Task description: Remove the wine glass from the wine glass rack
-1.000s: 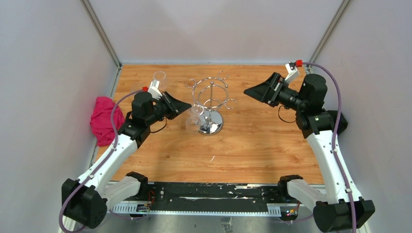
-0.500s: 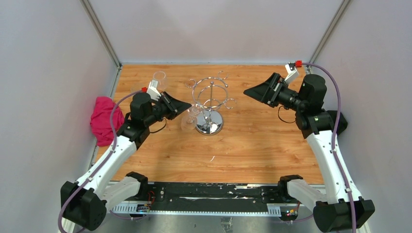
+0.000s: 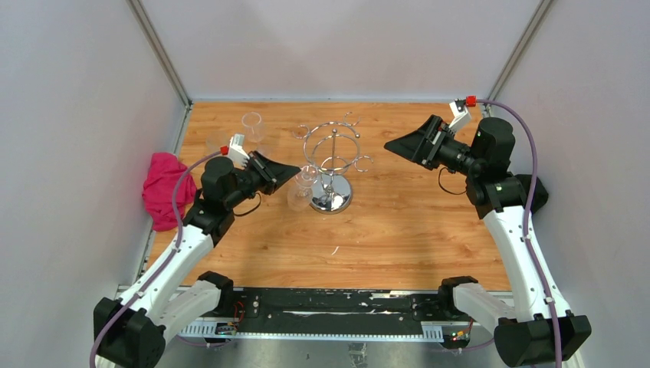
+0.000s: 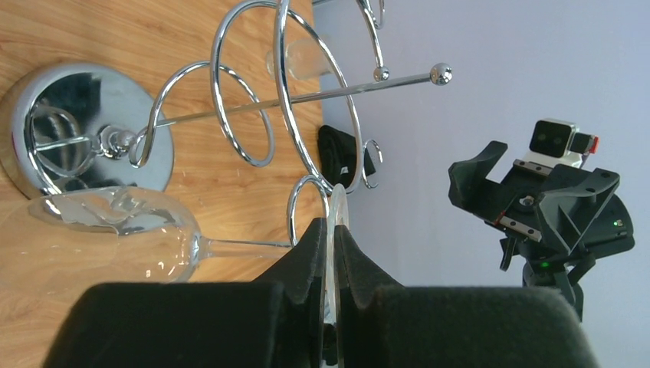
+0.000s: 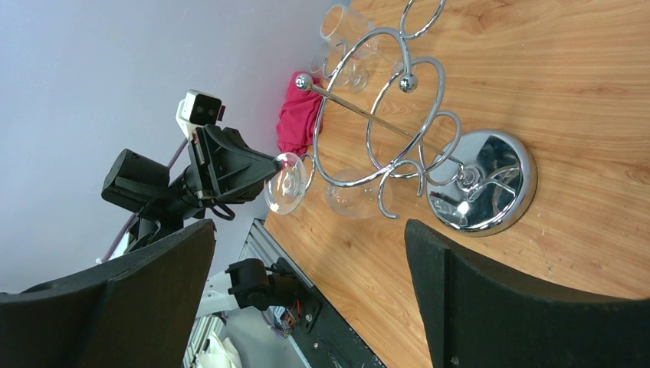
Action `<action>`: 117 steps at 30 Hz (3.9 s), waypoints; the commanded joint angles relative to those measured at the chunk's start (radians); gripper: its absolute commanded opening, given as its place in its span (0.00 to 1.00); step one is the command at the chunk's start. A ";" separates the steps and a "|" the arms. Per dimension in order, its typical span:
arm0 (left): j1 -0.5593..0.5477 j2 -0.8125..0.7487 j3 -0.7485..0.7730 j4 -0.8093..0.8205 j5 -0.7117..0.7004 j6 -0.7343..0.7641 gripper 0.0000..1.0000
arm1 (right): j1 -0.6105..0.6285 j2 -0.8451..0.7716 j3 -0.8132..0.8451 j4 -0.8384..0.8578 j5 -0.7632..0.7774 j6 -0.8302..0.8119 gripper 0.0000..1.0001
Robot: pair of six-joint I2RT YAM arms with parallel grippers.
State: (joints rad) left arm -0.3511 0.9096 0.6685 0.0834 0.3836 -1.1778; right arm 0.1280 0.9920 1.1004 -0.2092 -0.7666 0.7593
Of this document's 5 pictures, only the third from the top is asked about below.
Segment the chrome wine glass rack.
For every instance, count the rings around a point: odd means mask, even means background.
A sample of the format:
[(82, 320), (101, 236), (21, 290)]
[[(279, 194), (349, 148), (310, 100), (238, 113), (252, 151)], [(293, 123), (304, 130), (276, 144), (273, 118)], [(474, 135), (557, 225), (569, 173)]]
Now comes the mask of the chrome wine glass rack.
[(351, 114), (349, 111), (340, 120), (315, 126), (300, 123), (291, 129), (294, 138), (302, 142), (307, 164), (316, 170), (310, 207), (324, 215), (340, 213), (350, 206), (353, 188), (346, 174), (351, 170), (366, 173), (368, 170), (359, 166), (364, 160), (374, 163), (371, 156), (362, 152), (357, 129), (361, 119), (350, 122)]

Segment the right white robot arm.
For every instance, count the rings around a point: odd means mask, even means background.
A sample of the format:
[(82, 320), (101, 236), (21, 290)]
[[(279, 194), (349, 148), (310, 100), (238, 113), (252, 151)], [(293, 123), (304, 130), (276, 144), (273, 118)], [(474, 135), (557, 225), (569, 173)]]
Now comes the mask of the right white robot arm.
[(537, 178), (509, 171), (513, 128), (506, 120), (481, 120), (471, 144), (455, 138), (450, 124), (431, 116), (417, 130), (391, 140), (386, 150), (426, 169), (439, 166), (465, 177), (466, 196), (487, 227), (501, 255), (514, 302), (505, 304), (476, 279), (445, 279), (439, 313), (462, 314), (492, 335), (501, 360), (510, 367), (554, 363), (561, 366), (592, 332), (589, 319), (572, 312), (554, 282), (532, 223)]

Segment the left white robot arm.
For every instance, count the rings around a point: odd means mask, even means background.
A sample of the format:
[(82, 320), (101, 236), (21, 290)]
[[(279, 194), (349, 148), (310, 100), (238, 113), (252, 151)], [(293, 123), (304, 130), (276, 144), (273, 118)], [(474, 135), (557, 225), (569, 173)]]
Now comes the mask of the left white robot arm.
[(175, 296), (189, 272), (226, 235), (234, 210), (257, 194), (270, 196), (293, 179), (300, 167), (268, 159), (257, 151), (215, 152), (201, 158), (202, 187), (182, 215), (172, 208), (175, 238), (153, 265), (115, 299), (94, 308), (94, 343), (89, 365), (102, 358), (120, 367), (154, 367), (167, 345), (196, 318), (211, 311), (229, 315), (235, 306), (231, 279), (208, 271)]

